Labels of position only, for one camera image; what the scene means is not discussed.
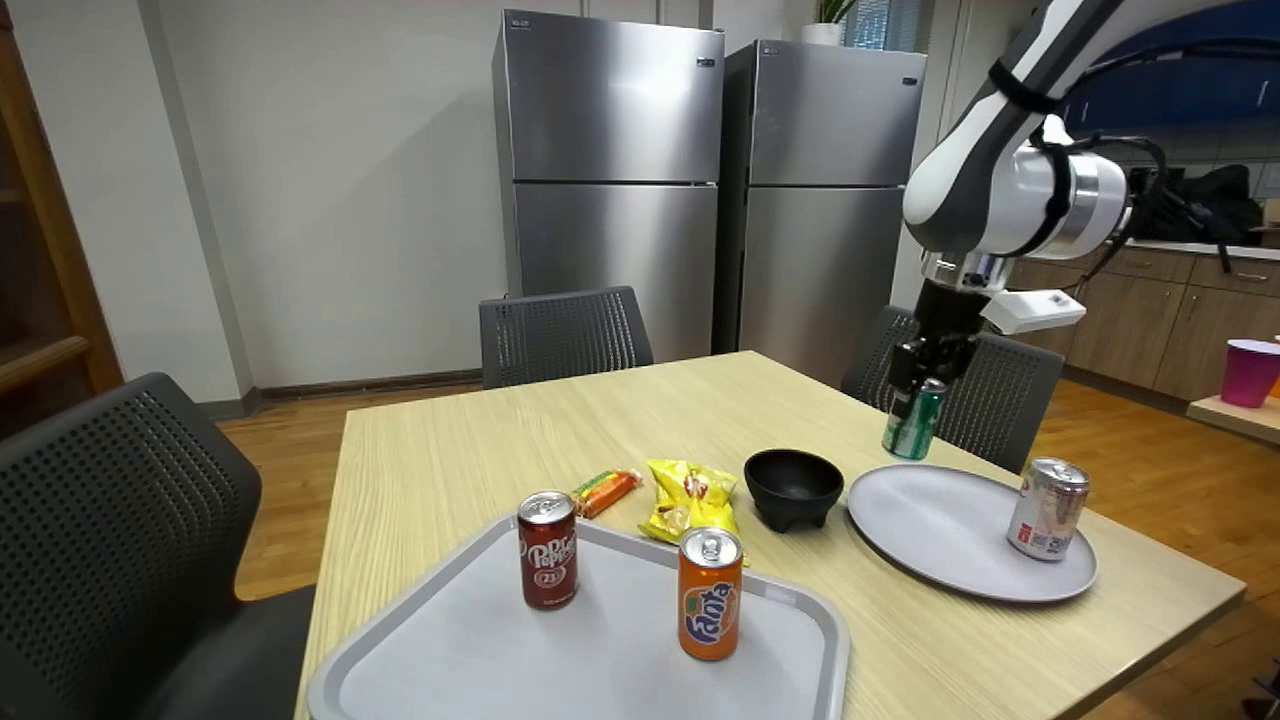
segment can lid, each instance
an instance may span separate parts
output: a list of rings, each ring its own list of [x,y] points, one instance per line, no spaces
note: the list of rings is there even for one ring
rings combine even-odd
[[[679,552],[702,570],[727,570],[744,557],[744,550],[726,531],[687,531]]]
[[[555,523],[573,518],[573,500],[565,491],[535,491],[517,507],[517,518],[527,523]]]
[[[1067,461],[1057,461],[1057,455],[1036,455],[1031,471],[1045,476],[1050,483],[1063,483],[1063,489],[1090,483],[1082,468],[1071,468]]]

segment floor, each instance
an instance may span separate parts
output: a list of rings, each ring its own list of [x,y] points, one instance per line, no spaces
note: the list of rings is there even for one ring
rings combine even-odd
[[[256,415],[225,433],[256,461],[263,503],[239,570],[239,596],[312,583],[344,411],[471,393],[469,381],[406,388],[339,388],[267,398]],[[1280,658],[1280,449],[1255,445],[1123,393],[1063,381],[1036,454],[1090,471],[1090,507],[1134,523],[1206,563],[1248,581],[1248,604],[1118,690],[1090,718],[1241,718],[1241,698],[1273,677]]]

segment chip bag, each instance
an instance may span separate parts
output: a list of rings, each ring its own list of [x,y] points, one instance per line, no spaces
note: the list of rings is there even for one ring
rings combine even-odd
[[[731,476],[687,461],[650,461],[656,507],[639,522],[639,531],[661,545],[679,545],[694,528],[717,528],[735,535]]]

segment orange soda can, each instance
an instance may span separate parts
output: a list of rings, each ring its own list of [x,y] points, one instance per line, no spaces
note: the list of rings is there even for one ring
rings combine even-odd
[[[703,666],[735,654],[744,592],[744,550],[726,531],[687,531],[679,541],[679,647]]]

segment stainless steel refrigerator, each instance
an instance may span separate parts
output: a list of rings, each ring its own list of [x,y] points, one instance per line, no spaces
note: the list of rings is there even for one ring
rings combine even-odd
[[[513,292],[633,284],[652,354],[714,354],[726,36],[503,13]]]
[[[890,305],[921,51],[750,44],[726,64],[717,354],[841,384]]]

